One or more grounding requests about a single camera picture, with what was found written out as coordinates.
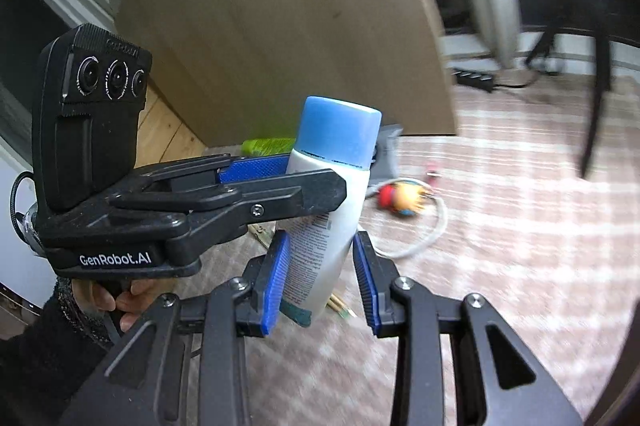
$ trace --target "gray object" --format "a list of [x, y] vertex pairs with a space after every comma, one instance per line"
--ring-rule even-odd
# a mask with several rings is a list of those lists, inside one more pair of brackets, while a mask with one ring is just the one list
[[474, 309], [479, 309], [484, 305], [484, 296], [482, 296], [481, 294], [478, 294], [477, 292], [473, 292], [466, 297], [466, 301]]
[[38, 257], [43, 257], [44, 259], [46, 259], [47, 255], [45, 254], [44, 249], [42, 249], [42, 244], [40, 243], [38, 232], [33, 227], [33, 219], [35, 218], [37, 213], [38, 203], [34, 202], [24, 214], [24, 218], [22, 219], [22, 226], [24, 227], [24, 239]]
[[247, 282], [241, 276], [234, 276], [231, 280], [229, 280], [229, 287], [233, 289], [233, 291], [244, 291], [249, 286], [249, 282]]
[[402, 125], [380, 127], [371, 164], [369, 186], [400, 177], [398, 173], [398, 137], [400, 135], [402, 135]]
[[251, 215], [254, 217], [261, 217], [264, 215], [264, 206], [262, 204], [254, 204], [251, 206]]
[[403, 291], [408, 291], [414, 286], [415, 281], [413, 281], [408, 276], [398, 276], [394, 280], [394, 283], [396, 284], [396, 287], [398, 287], [398, 289], [402, 289]]
[[175, 294], [162, 294], [162, 307], [173, 307], [178, 297]]

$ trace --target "black chair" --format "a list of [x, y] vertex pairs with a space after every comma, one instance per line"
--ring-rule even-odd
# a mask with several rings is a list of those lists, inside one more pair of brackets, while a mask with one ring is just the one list
[[540, 36], [540, 39], [529, 52], [525, 65], [530, 68], [531, 61], [536, 57], [547, 58], [554, 47], [556, 35], [561, 28], [571, 19], [572, 13], [580, 12], [591, 26], [591, 35], [594, 39], [596, 74], [593, 82], [593, 94], [591, 97], [591, 119], [587, 140], [580, 158], [580, 177], [585, 178], [591, 164], [593, 145], [598, 133], [598, 124], [602, 114], [602, 97], [606, 91], [611, 90], [611, 48], [609, 31], [607, 31], [606, 10], [601, 0], [559, 0], [559, 12], [553, 18]]

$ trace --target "camera lens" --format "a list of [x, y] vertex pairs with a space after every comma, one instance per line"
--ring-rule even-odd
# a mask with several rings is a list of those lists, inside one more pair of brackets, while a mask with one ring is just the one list
[[124, 96], [129, 79], [129, 70], [124, 61], [114, 61], [107, 71], [107, 95], [110, 100], [119, 100]]
[[76, 84], [83, 96], [94, 91], [95, 86], [98, 84], [98, 59], [95, 56], [82, 60], [78, 67]]
[[145, 90], [145, 84], [145, 72], [140, 69], [139, 71], [136, 71], [135, 74], [133, 74], [133, 79], [131, 80], [131, 92], [133, 92], [133, 95], [135, 97], [138, 97], [143, 93], [143, 91]]

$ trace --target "white plastic bottle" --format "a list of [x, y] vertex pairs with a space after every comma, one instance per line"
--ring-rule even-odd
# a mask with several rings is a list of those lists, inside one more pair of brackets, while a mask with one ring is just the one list
[[278, 222], [291, 239], [280, 311], [308, 327], [324, 310], [358, 227], [382, 114], [310, 96], [302, 112], [287, 173], [331, 168], [347, 183], [347, 198], [325, 215]]

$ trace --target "white wall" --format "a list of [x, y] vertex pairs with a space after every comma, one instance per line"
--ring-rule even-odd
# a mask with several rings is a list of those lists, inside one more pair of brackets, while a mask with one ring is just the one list
[[[46, 259], [36, 257], [15, 234], [9, 217], [9, 195], [15, 177], [31, 166], [0, 138], [0, 283], [31, 303], [42, 307], [53, 292], [56, 275]], [[33, 183], [22, 181], [16, 199], [24, 213], [36, 200]]]

